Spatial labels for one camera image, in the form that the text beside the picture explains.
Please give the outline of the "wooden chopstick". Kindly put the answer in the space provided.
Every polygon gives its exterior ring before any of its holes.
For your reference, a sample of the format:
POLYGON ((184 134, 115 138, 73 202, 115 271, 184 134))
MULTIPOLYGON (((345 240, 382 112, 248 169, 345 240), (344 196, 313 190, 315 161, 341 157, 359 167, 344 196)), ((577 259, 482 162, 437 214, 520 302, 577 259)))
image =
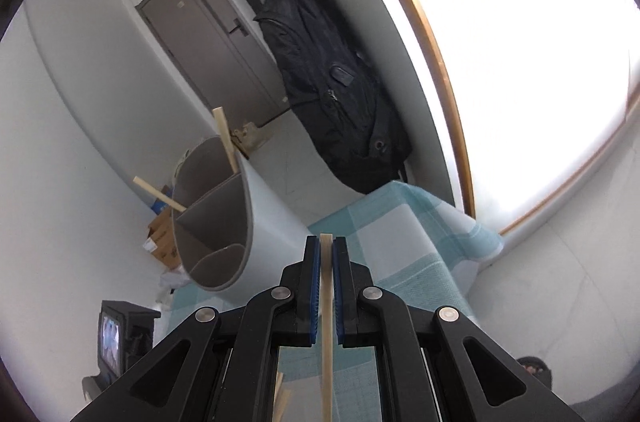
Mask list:
POLYGON ((333 397, 333 236, 320 235, 320 311, 321 311, 321 412, 322 421, 332 421, 333 397))
POLYGON ((281 422, 285 414, 288 403, 290 402, 292 392, 290 390, 280 390, 276 398, 274 398, 273 406, 273 422, 281 422))
POLYGON ((137 185, 137 187, 140 187, 146 193, 153 196, 155 199, 162 201, 165 205, 168 205, 169 208, 172 208, 180 213, 183 213, 184 211, 186 211, 186 207, 184 205, 175 201, 174 199, 167 196, 166 194, 162 193, 160 190, 153 187, 144 179, 140 179, 139 176, 135 176, 132 179, 132 181, 137 185))
POLYGON ((276 385, 274 386, 273 405, 274 405, 274 398, 276 398, 277 394, 280 392, 280 390, 282 390, 282 383, 283 383, 283 373, 278 371, 276 376, 276 385))
POLYGON ((212 110, 212 114, 215 119, 218 134, 222 146, 224 146, 224 151, 226 152, 231 170, 234 174, 238 174, 240 171, 239 164, 236 160, 235 147, 232 142, 228 121, 226 115, 224 114, 224 109, 222 107, 216 107, 212 110))

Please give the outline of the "brown cardboard box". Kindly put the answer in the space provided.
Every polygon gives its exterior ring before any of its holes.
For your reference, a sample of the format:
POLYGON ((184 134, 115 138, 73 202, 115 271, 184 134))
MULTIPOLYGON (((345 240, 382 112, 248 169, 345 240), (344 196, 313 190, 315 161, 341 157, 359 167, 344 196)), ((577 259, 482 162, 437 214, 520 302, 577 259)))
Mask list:
POLYGON ((164 208, 148 225, 148 238, 143 242, 143 249, 149 252, 170 271, 181 265, 178 254, 171 208, 164 208))

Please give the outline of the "teal checkered tablecloth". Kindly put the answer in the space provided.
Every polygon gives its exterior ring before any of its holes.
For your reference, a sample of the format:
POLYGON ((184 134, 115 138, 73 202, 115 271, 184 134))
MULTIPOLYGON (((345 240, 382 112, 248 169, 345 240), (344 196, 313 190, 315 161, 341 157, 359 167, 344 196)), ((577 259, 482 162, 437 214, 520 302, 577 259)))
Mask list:
MULTIPOLYGON (((309 225, 311 234, 344 236, 352 261, 366 265, 375 285, 409 306, 434 311, 454 306, 474 319, 465 294, 480 266, 501 255, 504 242, 449 203, 408 184, 387 184, 372 195, 309 225)), ((196 286, 174 294, 168 334, 200 306, 219 312, 231 304, 196 286)), ((290 392, 282 421, 321 421, 321 344, 285 348, 279 356, 283 387, 290 392)), ((371 347, 334 348, 332 421, 381 421, 378 376, 371 347)))

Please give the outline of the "white utensil holder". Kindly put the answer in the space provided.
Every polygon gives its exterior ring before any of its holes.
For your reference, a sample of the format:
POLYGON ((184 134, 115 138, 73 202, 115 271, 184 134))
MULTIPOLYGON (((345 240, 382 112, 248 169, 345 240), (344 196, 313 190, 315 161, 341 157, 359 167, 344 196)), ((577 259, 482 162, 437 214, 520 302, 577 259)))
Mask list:
POLYGON ((303 260, 310 231, 250 163, 233 170, 217 136, 192 148, 175 173, 171 214, 182 266, 216 302, 246 304, 303 260))

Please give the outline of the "beige tote bag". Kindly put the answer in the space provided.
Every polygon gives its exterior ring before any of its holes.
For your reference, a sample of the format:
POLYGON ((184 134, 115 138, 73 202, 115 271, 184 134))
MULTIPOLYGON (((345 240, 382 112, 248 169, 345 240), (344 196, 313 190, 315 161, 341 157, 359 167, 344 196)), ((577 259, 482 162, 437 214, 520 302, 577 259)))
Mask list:
POLYGON ((230 135, 233 145, 245 159, 250 159, 250 156, 269 139, 269 134, 253 122, 245 123, 242 129, 232 130, 230 135))

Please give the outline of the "black backpack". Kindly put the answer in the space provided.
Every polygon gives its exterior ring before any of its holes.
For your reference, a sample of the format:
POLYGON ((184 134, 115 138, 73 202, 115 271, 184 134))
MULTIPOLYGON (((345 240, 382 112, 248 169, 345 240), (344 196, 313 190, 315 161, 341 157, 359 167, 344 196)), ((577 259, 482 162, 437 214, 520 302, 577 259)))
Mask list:
POLYGON ((265 0, 256 16, 288 104, 332 174, 360 194, 408 179, 409 135, 332 0, 265 0))

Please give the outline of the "grey door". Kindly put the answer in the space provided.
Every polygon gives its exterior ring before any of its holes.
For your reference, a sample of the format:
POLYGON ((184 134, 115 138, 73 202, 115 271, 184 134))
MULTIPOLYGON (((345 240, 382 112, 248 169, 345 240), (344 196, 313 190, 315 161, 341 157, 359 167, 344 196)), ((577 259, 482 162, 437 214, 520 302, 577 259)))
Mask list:
POLYGON ((192 90, 233 129, 288 110, 282 77, 230 0, 143 0, 138 11, 192 90))

